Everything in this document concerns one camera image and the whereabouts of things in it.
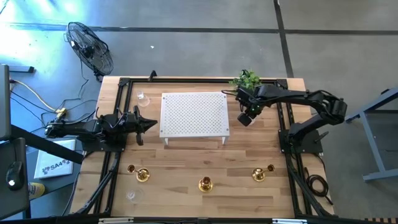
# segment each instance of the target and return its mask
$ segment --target green plant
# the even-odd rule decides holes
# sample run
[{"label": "green plant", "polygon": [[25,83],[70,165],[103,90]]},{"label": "green plant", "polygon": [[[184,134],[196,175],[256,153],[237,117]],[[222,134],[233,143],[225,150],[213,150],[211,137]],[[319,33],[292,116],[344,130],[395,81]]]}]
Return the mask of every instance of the green plant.
[{"label": "green plant", "polygon": [[261,85],[260,78],[252,70],[247,71],[242,70],[239,78],[234,78],[234,80],[229,82],[234,85],[234,87],[243,87],[248,90],[254,90],[255,87]]}]

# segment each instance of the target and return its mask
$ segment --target wooden table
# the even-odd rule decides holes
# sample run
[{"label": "wooden table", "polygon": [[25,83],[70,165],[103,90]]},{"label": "wooden table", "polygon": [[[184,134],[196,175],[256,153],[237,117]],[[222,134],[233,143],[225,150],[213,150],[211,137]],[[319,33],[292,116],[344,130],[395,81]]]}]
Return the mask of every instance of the wooden table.
[{"label": "wooden table", "polygon": [[[98,97],[98,114],[113,112],[119,78],[104,78]],[[288,78],[287,82],[290,90],[305,90],[301,78]],[[136,93],[141,90],[150,98],[150,105],[140,108],[141,115],[160,122],[162,93],[222,89],[231,89],[231,86],[227,83],[135,83],[130,110],[137,104]],[[292,107],[296,122],[311,117],[309,107]],[[135,134],[130,134],[121,156],[112,216],[293,217],[285,157],[279,152],[276,105],[264,108],[256,122],[248,127],[236,119],[240,110],[233,96],[228,96],[228,113],[231,135],[227,145],[222,145],[220,138],[194,138],[170,139],[169,145],[164,146],[159,138],[159,124],[143,134],[143,146],[138,146]],[[103,157],[103,152],[94,152],[83,161],[71,212],[81,208],[97,187]],[[325,177],[318,158],[311,154],[303,154],[302,157],[310,174]],[[136,169],[148,168],[150,179],[138,182],[135,175],[127,172],[130,164],[134,164]],[[257,167],[266,169],[269,164],[275,166],[275,172],[268,172],[263,182],[254,181],[251,171]],[[198,182],[204,176],[210,177],[215,185],[209,193],[198,189]],[[134,204],[126,198],[126,193],[136,188],[142,189],[144,195]],[[300,208],[304,211],[302,193],[297,184],[296,188]],[[107,197],[108,187],[104,190],[101,210]],[[333,207],[325,198],[317,199],[328,212],[333,213]]]}]

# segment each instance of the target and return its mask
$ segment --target gray floor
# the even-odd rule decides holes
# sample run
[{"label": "gray floor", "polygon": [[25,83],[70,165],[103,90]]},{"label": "gray floor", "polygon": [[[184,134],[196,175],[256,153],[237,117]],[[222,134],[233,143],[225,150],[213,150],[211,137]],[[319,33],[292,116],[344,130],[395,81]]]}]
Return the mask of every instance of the gray floor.
[{"label": "gray floor", "polygon": [[[285,28],[333,30],[397,29],[397,1],[280,0]],[[272,0],[23,1],[10,0],[0,22],[112,27],[212,27],[277,29]],[[0,37],[0,62],[32,65],[33,75],[13,73],[46,102],[57,106],[77,96],[83,79],[80,61],[63,32],[10,30]],[[251,68],[262,77],[286,77],[279,34],[200,34],[98,32],[114,61],[111,75],[235,76]],[[348,113],[398,85],[398,36],[287,35],[294,76],[310,90],[343,97]],[[100,84],[83,66],[83,101],[96,99]],[[23,86],[18,94],[39,104]],[[69,102],[68,107],[78,102]],[[41,110],[23,102],[35,114]],[[72,111],[70,119],[91,112],[95,103]],[[12,102],[12,123],[28,131],[40,127],[29,112]],[[361,123],[327,126],[323,139],[326,174],[335,211],[341,217],[398,217],[398,178],[365,184],[363,174],[377,171]],[[391,153],[398,159],[398,154]],[[33,217],[61,214],[71,187],[32,202]]]}]

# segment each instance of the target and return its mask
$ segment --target pegboard leg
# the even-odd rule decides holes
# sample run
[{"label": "pegboard leg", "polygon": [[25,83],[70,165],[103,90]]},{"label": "pegboard leg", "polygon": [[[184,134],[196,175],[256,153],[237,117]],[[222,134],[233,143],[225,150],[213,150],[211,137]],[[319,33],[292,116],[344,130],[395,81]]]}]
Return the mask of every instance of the pegboard leg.
[{"label": "pegboard leg", "polygon": [[168,145],[169,145],[169,139],[168,139],[168,138],[161,138],[161,139],[162,139],[163,144],[164,144],[165,146],[168,146]]},{"label": "pegboard leg", "polygon": [[229,137],[223,137],[223,144],[226,144],[226,142],[228,141]]}]

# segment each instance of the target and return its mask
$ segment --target white perforated board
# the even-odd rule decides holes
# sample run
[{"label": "white perforated board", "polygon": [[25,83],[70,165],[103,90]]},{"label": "white perforated board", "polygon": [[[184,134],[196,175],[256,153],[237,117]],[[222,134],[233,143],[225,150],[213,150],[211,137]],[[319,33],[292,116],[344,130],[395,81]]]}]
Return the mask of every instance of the white perforated board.
[{"label": "white perforated board", "polygon": [[163,93],[160,138],[229,136],[226,95]]}]

